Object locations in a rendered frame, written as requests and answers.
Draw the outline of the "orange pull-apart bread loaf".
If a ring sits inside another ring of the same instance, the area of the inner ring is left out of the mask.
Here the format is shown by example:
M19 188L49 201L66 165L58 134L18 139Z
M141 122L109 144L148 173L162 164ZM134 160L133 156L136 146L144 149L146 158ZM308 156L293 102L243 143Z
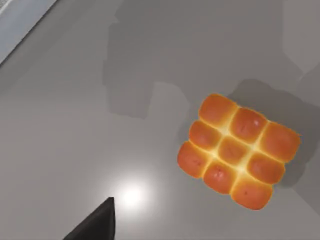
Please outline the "orange pull-apart bread loaf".
M213 93L201 103L178 166L249 210L263 209L301 144L294 130Z

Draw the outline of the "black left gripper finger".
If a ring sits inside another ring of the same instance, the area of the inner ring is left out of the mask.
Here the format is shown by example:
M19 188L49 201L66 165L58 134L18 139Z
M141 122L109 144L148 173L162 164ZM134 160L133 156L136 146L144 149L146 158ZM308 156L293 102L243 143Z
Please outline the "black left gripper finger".
M108 197L62 240L115 240L115 198Z

